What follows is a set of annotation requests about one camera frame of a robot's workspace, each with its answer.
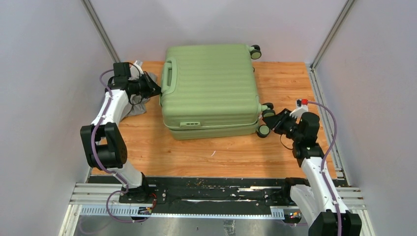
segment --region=wooden surface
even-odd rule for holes
[[[277,113],[284,108],[293,110],[299,98],[314,100],[304,63],[254,62],[253,65],[261,103],[272,102]],[[155,73],[159,79],[162,66],[163,62],[145,62],[143,70]],[[265,139],[252,134],[176,141],[164,126],[159,98],[151,98],[146,108],[145,114],[126,118],[119,125],[128,159],[146,176],[305,177],[276,134],[271,133]],[[314,105],[309,105],[309,110],[318,114]],[[292,147],[290,140],[283,137],[282,141]],[[328,145],[322,127],[318,143],[325,152]],[[335,178],[330,156],[328,166]]]

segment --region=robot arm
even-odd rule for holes
[[[142,98],[149,98],[159,95],[161,88],[143,72],[139,65],[133,64],[129,68],[128,62],[114,63],[115,76],[108,82],[111,90],[105,91],[104,103],[101,107],[99,115],[92,121],[90,125],[83,126],[80,134],[86,153],[87,162],[91,167],[97,167],[101,170],[97,163],[92,149],[95,148],[98,159],[108,171],[123,183],[121,178],[128,184],[129,190],[134,189],[137,194],[143,193],[146,198],[149,193],[149,186],[143,173],[137,171],[127,160],[127,148],[120,134],[118,125],[122,117],[124,108],[130,103],[133,95],[140,95]],[[130,77],[138,77],[135,80],[129,80]],[[94,146],[91,143],[91,137],[94,135]],[[105,144],[99,142],[105,138]]]
[[[308,112],[307,100],[298,100],[297,108],[292,112],[284,109],[263,120],[270,130],[294,141],[293,156],[306,174],[308,182],[302,178],[287,178],[283,197],[295,202],[300,208],[309,226],[309,235],[335,235],[337,215],[340,214],[342,235],[358,236],[361,219],[357,214],[349,212],[331,180],[327,163],[323,162],[323,151],[316,143],[320,118]]]

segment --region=white wall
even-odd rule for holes
[[[79,0],[0,3],[0,235],[56,236],[112,67]]]
[[[378,236],[416,235],[417,2],[358,0],[318,68]]]
[[[121,60],[169,46],[259,44],[265,61],[311,62],[346,0],[91,0]]]

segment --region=green suitcase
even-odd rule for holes
[[[177,140],[254,133],[267,106],[259,103],[245,44],[178,46],[167,50],[161,76],[164,124]]]

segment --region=suitcase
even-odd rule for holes
[[[161,76],[164,124],[177,140],[247,135],[267,106],[259,103],[252,59],[257,45],[178,46]]]

